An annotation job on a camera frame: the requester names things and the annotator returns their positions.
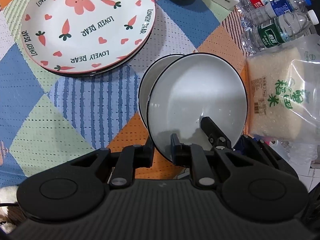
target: barcode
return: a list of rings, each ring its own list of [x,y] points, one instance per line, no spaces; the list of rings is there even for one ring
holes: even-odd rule
[[[269,26],[269,25],[271,25],[271,24],[272,24],[272,20],[269,20],[269,21],[267,21],[267,22],[265,22],[265,23],[261,24],[261,28],[268,27],[268,26]]]
[[[259,113],[259,105],[258,105],[258,102],[255,102],[255,103],[254,103],[254,113],[255,113],[255,114],[258,114],[258,113]]]

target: bag of rice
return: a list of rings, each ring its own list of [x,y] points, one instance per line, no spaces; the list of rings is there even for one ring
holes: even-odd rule
[[[250,134],[265,140],[320,143],[319,62],[316,34],[247,58]]]

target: table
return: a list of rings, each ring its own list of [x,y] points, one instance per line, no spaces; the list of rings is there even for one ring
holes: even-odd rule
[[[143,49],[104,75],[79,79],[49,73],[28,58],[20,40],[28,1],[0,0],[0,187],[93,149],[144,144],[137,90],[162,56],[214,53],[247,83],[240,16],[210,0],[155,0],[156,22]],[[153,166],[137,169],[136,177],[170,179],[180,170],[156,152]]]

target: white bottle cap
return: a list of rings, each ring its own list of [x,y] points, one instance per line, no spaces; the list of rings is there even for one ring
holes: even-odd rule
[[[316,13],[315,13],[314,10],[308,11],[308,16],[310,17],[310,20],[311,20],[313,25],[319,24],[318,17],[316,16]]]

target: pink bear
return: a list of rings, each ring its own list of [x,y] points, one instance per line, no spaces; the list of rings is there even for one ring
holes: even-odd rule
[[[84,8],[92,12],[95,9],[94,4],[90,0],[66,0],[66,5],[75,8],[75,13],[81,15],[84,13]]]

